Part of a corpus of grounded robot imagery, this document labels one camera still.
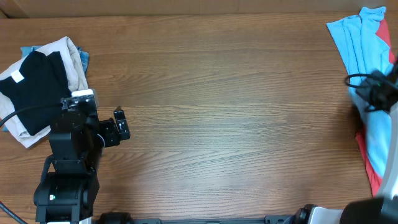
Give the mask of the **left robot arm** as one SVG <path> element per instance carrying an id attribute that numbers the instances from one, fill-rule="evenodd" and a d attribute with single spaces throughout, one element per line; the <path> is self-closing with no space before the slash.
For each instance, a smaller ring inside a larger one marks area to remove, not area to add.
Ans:
<path id="1" fill-rule="evenodd" d="M 52 155 L 34 193 L 38 223 L 79 223 L 92 217 L 103 149 L 131 136 L 120 106 L 101 121 L 93 95 L 63 98 L 60 104 L 61 113 L 50 125 Z"/>

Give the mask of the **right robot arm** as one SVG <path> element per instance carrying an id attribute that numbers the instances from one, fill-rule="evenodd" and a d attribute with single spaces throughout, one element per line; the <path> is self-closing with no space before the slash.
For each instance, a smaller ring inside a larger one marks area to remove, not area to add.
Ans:
<path id="1" fill-rule="evenodd" d="M 307 204 L 281 223 L 397 223 L 397 64 L 385 75 L 355 73 L 345 78 L 368 105 L 366 112 L 384 111 L 391 119 L 391 139 L 384 176 L 373 198 L 351 202 L 341 210 Z"/>

